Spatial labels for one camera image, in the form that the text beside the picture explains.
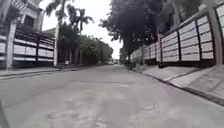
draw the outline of foliage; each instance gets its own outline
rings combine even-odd
[[[112,40],[123,40],[130,55],[143,43],[157,40],[155,19],[161,7],[161,0],[112,0],[111,12],[100,26],[107,28]]]
[[[83,64],[106,62],[111,58],[113,49],[98,38],[80,36],[80,48],[83,53]]]
[[[64,62],[65,60],[70,60],[73,63],[77,63],[77,61],[74,61],[73,59],[76,58],[77,60],[80,58],[80,42],[78,41],[79,34],[81,35],[81,31],[83,30],[83,23],[88,24],[89,20],[93,21],[93,19],[92,17],[85,16],[85,9],[78,9],[71,4],[68,4],[66,9],[68,12],[69,24],[63,23],[63,18],[66,16],[65,5],[68,1],[71,0],[52,0],[46,8],[46,13],[50,16],[51,13],[56,10],[56,16],[59,20],[59,61]]]

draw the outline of pole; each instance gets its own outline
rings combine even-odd
[[[17,21],[12,20],[9,30],[9,36],[7,41],[7,54],[6,54],[6,69],[10,70],[12,69],[13,64],[13,45],[14,45],[14,38],[16,33],[16,26]]]
[[[221,37],[221,31],[219,28],[220,27],[219,21],[216,15],[216,10],[214,9],[214,7],[218,5],[218,1],[217,0],[203,0],[203,3],[206,4],[206,6],[209,9],[209,18],[211,22],[213,35],[214,35],[216,64],[221,65],[223,64],[222,37]]]
[[[54,67],[58,65],[58,38],[59,38],[59,24],[55,30],[55,43],[54,43]]]

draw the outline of asphalt road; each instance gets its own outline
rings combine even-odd
[[[224,127],[224,108],[121,66],[0,80],[0,97],[11,128]]]

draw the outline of palm tree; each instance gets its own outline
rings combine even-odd
[[[89,20],[94,23],[94,21],[93,21],[92,17],[85,16],[85,14],[86,14],[86,10],[85,9],[78,9],[78,11],[79,11],[78,23],[80,24],[80,28],[79,29],[80,29],[80,35],[81,35],[82,30],[83,30],[83,23],[88,24]]]
[[[54,66],[56,67],[58,64],[58,38],[59,38],[59,28],[62,25],[63,18],[65,17],[65,4],[69,0],[52,0],[52,2],[47,6],[46,8],[46,14],[48,16],[51,15],[51,13],[56,10],[60,5],[61,8],[56,11],[56,16],[58,17],[58,25],[56,27],[55,32],[55,46],[54,46]]]

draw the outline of house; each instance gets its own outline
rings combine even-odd
[[[39,8],[41,0],[5,0],[0,7],[0,14],[4,20],[19,17],[22,24],[41,30],[44,11]]]
[[[21,12],[21,22],[37,30],[42,29],[44,18],[44,11],[39,8],[40,2],[41,0],[28,0],[25,9]]]

